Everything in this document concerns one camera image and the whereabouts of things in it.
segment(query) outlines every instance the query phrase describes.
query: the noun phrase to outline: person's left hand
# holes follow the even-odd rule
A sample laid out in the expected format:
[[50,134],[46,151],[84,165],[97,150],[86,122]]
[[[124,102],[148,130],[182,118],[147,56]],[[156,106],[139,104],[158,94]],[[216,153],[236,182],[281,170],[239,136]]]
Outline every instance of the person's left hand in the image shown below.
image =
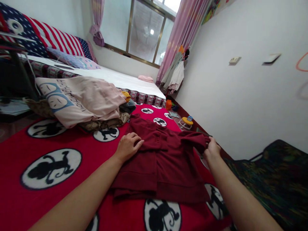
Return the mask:
[[116,157],[121,162],[121,164],[124,164],[125,161],[129,160],[133,155],[136,154],[143,142],[144,140],[141,140],[141,138],[136,133],[128,133],[121,138],[118,148],[113,156]]

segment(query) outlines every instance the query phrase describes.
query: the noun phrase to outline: pink curtain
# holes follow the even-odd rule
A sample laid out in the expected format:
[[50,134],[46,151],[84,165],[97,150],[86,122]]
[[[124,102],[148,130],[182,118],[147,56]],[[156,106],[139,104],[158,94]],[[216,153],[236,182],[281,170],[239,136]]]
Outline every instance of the pink curtain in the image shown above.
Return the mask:
[[90,33],[93,35],[93,41],[96,45],[103,47],[105,45],[103,35],[100,32],[102,25],[105,0],[91,0],[92,11],[94,16],[94,25],[90,28]]
[[181,45],[186,50],[198,31],[205,15],[209,0],[182,0],[177,12],[167,50],[157,75],[156,85],[160,85],[162,78],[171,65]]

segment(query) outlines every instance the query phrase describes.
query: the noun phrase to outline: pink sweatshirt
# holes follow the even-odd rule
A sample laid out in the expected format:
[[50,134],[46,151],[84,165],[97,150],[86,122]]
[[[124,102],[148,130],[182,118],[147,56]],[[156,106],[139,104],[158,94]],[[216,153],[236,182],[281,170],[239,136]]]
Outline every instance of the pink sweatshirt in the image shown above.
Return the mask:
[[69,79],[36,78],[57,119],[66,127],[90,120],[120,117],[119,106],[126,97],[112,83],[93,77]]

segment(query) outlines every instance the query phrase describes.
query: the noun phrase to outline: dark red sweatshirt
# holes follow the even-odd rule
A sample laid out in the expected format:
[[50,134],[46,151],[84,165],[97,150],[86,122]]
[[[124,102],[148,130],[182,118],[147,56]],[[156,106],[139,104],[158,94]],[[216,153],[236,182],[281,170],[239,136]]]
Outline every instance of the dark red sweatshirt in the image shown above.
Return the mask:
[[209,200],[196,168],[193,147],[200,153],[210,140],[197,132],[174,132],[157,123],[131,115],[126,134],[135,132],[144,141],[126,162],[111,188],[115,197],[161,199],[181,203]]

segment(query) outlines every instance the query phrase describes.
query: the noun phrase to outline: floral pillow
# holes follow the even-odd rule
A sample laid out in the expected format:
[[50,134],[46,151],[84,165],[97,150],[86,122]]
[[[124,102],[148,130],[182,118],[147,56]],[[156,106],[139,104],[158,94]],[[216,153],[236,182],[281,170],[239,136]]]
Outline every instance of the floral pillow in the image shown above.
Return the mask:
[[101,69],[100,66],[92,61],[91,59],[88,59],[84,56],[75,56],[80,62],[83,63],[84,68],[83,69]]
[[100,66],[98,64],[86,57],[69,55],[51,47],[48,47],[47,50],[61,62],[68,64],[72,67],[81,69],[100,69]]

